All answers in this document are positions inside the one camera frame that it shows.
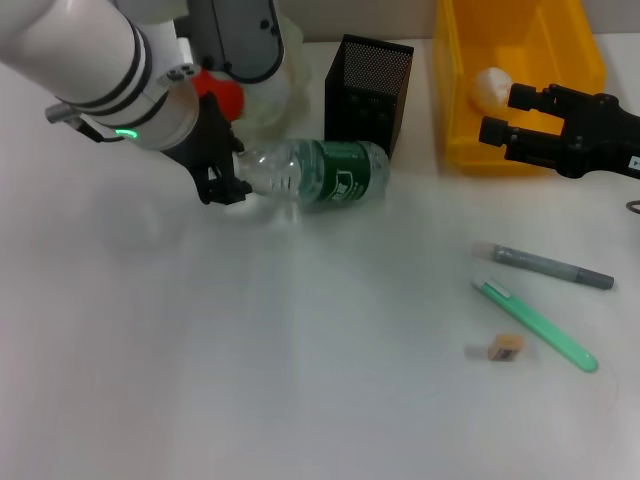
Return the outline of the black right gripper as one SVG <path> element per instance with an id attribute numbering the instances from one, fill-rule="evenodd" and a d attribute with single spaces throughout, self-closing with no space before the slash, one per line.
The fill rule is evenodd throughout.
<path id="1" fill-rule="evenodd" d="M 559 136 L 485 116 L 479 141 L 505 147 L 506 160 L 555 170 L 570 179 L 595 171 L 640 179 L 640 116 L 624 110 L 617 97 L 556 84 L 537 91 L 514 83 L 508 106 L 561 118 L 564 124 Z"/>

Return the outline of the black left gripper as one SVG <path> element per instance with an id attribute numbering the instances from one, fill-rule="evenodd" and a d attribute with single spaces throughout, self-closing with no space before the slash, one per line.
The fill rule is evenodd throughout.
<path id="1" fill-rule="evenodd" d="M 253 192 L 251 185 L 234 173 L 233 153 L 241 146 L 231 123 L 223 116 L 213 93 L 199 100 L 194 127 L 186 138 L 162 153 L 198 174 L 198 196 L 205 205 L 232 205 L 243 202 Z"/>

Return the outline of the white paper ball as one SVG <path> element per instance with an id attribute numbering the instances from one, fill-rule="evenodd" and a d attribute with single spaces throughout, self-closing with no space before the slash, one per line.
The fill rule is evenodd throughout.
<path id="1" fill-rule="evenodd" d="M 489 67 L 474 77 L 470 98 L 482 110 L 506 108 L 512 84 L 511 77 L 504 70 Z"/>

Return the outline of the red-orange toy orange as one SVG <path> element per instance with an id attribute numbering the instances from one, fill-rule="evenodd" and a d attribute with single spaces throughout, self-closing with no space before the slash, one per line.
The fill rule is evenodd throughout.
<path id="1" fill-rule="evenodd" d="M 207 94 L 215 96 L 223 117 L 234 122 L 244 110 L 244 92 L 240 85 L 230 79 L 221 79 L 213 73 L 201 70 L 191 82 L 199 97 Z"/>

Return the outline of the clear green-label water bottle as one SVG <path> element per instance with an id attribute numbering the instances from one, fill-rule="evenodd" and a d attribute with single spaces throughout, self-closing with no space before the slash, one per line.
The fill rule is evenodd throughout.
<path id="1" fill-rule="evenodd" d="M 390 160 L 378 145 L 290 139 L 234 155 L 237 177 L 258 195 L 305 209 L 351 206 L 384 195 Z"/>

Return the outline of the green pen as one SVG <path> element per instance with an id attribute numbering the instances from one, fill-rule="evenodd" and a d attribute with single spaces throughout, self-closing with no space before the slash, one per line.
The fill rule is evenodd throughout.
<path id="1" fill-rule="evenodd" d="M 475 274 L 471 284 L 517 322 L 585 373 L 599 368 L 596 357 L 533 307 L 489 276 Z"/>

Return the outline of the pale green glass fruit bowl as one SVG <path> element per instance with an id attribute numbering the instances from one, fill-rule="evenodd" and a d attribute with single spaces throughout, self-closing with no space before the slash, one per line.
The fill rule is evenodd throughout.
<path id="1" fill-rule="evenodd" d="M 311 69 L 303 51 L 303 32 L 285 16 L 278 21 L 284 44 L 278 71 L 264 82 L 241 85 L 244 107 L 232 126 L 246 147 L 283 138 L 309 107 Z"/>

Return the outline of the black mesh pen holder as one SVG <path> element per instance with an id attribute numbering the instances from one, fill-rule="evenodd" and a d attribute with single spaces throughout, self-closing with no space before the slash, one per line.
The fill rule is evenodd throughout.
<path id="1" fill-rule="evenodd" d="M 393 154 L 414 49 L 346 34 L 325 78 L 324 138 L 368 141 Z"/>

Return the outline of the grey marker pen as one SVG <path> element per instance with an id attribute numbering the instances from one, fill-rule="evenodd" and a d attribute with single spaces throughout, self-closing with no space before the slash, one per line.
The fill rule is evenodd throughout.
<path id="1" fill-rule="evenodd" d="M 491 242 L 475 242 L 472 255 L 603 291 L 611 290 L 615 284 L 612 276 Z"/>

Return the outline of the yellow plastic bin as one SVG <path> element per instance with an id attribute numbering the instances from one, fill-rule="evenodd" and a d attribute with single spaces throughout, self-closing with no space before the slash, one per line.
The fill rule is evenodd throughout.
<path id="1" fill-rule="evenodd" d="M 537 89 L 605 89 L 606 67 L 581 0 L 437 0 L 432 44 L 438 149 L 446 168 L 470 176 L 539 176 L 479 142 L 484 111 L 472 100 L 476 76 L 504 71 Z"/>

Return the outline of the small wooden pencil sharpener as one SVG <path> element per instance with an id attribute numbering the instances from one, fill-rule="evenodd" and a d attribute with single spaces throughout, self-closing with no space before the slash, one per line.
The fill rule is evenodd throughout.
<path id="1" fill-rule="evenodd" d="M 524 338 L 515 334 L 499 334 L 487 350 L 490 361 L 513 361 L 524 348 Z"/>

